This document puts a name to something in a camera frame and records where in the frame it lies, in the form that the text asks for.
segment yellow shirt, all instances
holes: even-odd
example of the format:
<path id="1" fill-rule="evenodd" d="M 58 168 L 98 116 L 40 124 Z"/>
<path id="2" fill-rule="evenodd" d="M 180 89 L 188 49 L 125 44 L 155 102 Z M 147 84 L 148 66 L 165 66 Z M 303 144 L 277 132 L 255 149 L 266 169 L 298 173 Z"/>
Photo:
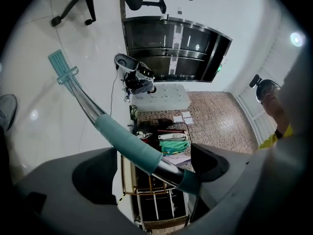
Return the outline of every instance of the yellow shirt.
<path id="1" fill-rule="evenodd" d="M 285 131 L 283 137 L 286 138 L 286 137 L 289 137 L 289 136 L 292 136 L 293 135 L 293 132 L 292 132 L 292 128 L 290 125 L 288 125 L 287 127 L 287 130 Z M 273 144 L 275 144 L 275 142 L 278 141 L 278 138 L 276 137 L 275 133 L 270 135 L 270 137 L 268 139 L 266 139 L 263 144 L 261 144 L 259 146 L 258 149 L 263 149 L 263 148 L 268 148 L 268 147 L 271 147 Z"/>

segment paper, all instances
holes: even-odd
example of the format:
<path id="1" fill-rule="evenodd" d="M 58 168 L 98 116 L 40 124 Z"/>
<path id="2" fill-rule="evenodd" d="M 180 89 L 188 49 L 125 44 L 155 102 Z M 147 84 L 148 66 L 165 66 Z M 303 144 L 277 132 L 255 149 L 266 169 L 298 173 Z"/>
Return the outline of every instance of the paper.
<path id="1" fill-rule="evenodd" d="M 193 124 L 194 123 L 192 117 L 184 118 L 184 120 L 185 120 L 186 124 Z"/>
<path id="2" fill-rule="evenodd" d="M 168 162 L 171 162 L 174 165 L 177 165 L 187 160 L 190 160 L 191 157 L 187 156 L 186 154 L 180 153 L 170 156 L 163 156 L 163 159 L 165 159 Z"/>
<path id="3" fill-rule="evenodd" d="M 191 118 L 190 112 L 182 112 L 182 117 L 183 118 Z"/>
<path id="4" fill-rule="evenodd" d="M 181 117 L 181 116 L 173 117 L 173 119 L 174 119 L 174 123 L 183 122 L 183 120 L 182 120 L 182 117 Z"/>

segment teal grip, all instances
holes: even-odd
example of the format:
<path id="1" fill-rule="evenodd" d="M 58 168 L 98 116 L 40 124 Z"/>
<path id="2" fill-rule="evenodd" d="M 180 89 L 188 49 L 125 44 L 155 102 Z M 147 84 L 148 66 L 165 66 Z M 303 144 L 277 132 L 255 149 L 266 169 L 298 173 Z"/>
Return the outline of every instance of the teal grip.
<path id="1" fill-rule="evenodd" d="M 162 153 L 127 131 L 108 114 L 95 122 L 96 129 L 127 159 L 151 175 L 162 158 Z"/>
<path id="2" fill-rule="evenodd" d="M 200 182 L 196 174 L 190 170 L 185 170 L 184 178 L 177 189 L 197 196 L 200 190 Z"/>

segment white floor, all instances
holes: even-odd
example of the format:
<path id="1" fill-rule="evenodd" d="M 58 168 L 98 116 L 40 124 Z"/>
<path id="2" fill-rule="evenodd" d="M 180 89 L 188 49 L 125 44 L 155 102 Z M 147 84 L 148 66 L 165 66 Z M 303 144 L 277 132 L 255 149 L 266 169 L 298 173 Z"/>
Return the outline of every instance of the white floor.
<path id="1" fill-rule="evenodd" d="M 84 24 L 89 11 L 81 0 L 56 29 L 51 27 L 50 20 L 60 15 L 69 1 L 34 1 L 1 57 L 0 95 L 14 94 L 18 99 L 18 113 L 8 136 L 14 181 L 45 161 L 110 146 L 66 87 L 57 83 L 48 55 L 61 49 L 70 67 L 78 67 L 83 89 L 109 113 L 116 76 L 113 57 L 126 53 L 119 0 L 94 0 L 97 21 L 89 26 Z M 129 105 L 123 98 L 118 78 L 112 117 L 127 128 Z M 122 196 L 120 168 L 113 194 L 117 200 Z M 129 197 L 118 207 L 132 220 Z"/>

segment green cloth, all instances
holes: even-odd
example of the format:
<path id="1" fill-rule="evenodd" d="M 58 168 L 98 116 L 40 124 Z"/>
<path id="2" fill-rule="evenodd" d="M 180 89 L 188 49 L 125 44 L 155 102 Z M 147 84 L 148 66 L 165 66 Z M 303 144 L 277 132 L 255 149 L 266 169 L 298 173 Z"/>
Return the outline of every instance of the green cloth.
<path id="1" fill-rule="evenodd" d="M 168 156 L 183 152 L 190 146 L 190 143 L 188 141 L 160 141 L 160 146 L 162 146 L 164 156 Z"/>

